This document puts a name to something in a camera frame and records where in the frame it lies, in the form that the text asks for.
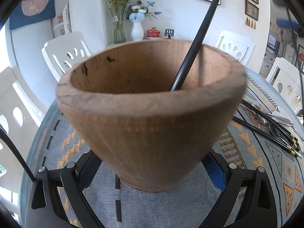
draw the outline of red teapot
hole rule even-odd
[[[156,27],[152,27],[152,29],[148,30],[147,33],[148,33],[148,37],[150,38],[159,38],[160,37],[159,34],[161,33],[161,31],[158,31]]]

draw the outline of white vase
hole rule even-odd
[[[143,20],[134,20],[133,28],[131,31],[131,37],[133,41],[142,41],[144,36],[143,27],[141,26],[141,22]]]

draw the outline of black stick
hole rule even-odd
[[[184,84],[184,81],[186,80],[186,77],[192,67],[192,64],[202,46],[203,40],[206,36],[206,33],[208,31],[208,28],[210,26],[210,23],[212,21],[213,15],[215,13],[215,10],[217,8],[219,0],[213,0],[206,16],[203,20],[203,23],[201,27],[199,28],[199,31],[197,32],[197,35],[195,36],[192,45],[179,69],[177,72],[177,75],[170,87],[170,91],[176,91],[180,90],[182,85]]]
[[[25,172],[27,173],[27,175],[29,176],[31,181],[34,182],[35,177],[34,177],[33,173],[31,172],[30,168],[28,167],[28,165],[22,158],[21,154],[19,153],[18,149],[15,147],[15,145],[13,144],[11,139],[7,136],[7,134],[5,134],[5,132],[2,129],[0,129],[0,139],[9,147],[9,149],[15,155],[15,157],[17,158],[19,163],[22,165],[23,169],[25,170]]]

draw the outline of chopsticks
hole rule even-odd
[[[279,131],[282,132],[286,136],[286,138],[288,139],[288,141],[291,143],[291,146],[295,150],[297,150],[298,152],[300,151],[298,139],[290,131],[288,131],[286,128],[284,128],[281,124],[279,124],[274,119],[272,119],[269,116],[267,116],[265,113],[263,113],[260,110],[256,109],[254,106],[252,106],[251,104],[249,104],[247,101],[242,100],[241,104],[244,105],[244,106],[246,106],[247,108],[251,109],[253,112],[257,113],[259,116],[261,116],[262,118],[264,118],[268,122],[271,122],[272,124],[274,124],[279,129]]]
[[[251,131],[255,131],[256,133],[260,134],[261,136],[267,138],[268,140],[270,140],[271,142],[275,143],[276,145],[278,145],[279,147],[281,147],[283,150],[287,151],[290,155],[302,158],[302,155],[300,153],[298,153],[297,151],[293,150],[293,148],[290,145],[285,145],[283,144],[281,141],[279,141],[278,139],[274,138],[273,136],[267,134],[266,132],[262,131],[259,128],[254,127],[253,125],[245,122],[242,119],[239,119],[238,117],[233,117],[232,120],[234,120],[235,122],[245,126],[246,128],[250,129]]]

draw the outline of blue flower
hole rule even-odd
[[[147,3],[148,3],[150,6],[154,7],[155,2],[147,1]]]
[[[136,17],[137,17],[138,20],[143,20],[145,18],[145,15],[143,13],[141,13],[141,12],[138,12],[136,14]]]
[[[129,15],[129,20],[131,20],[131,21],[136,20],[136,15],[137,15],[137,13],[131,13],[131,14]]]

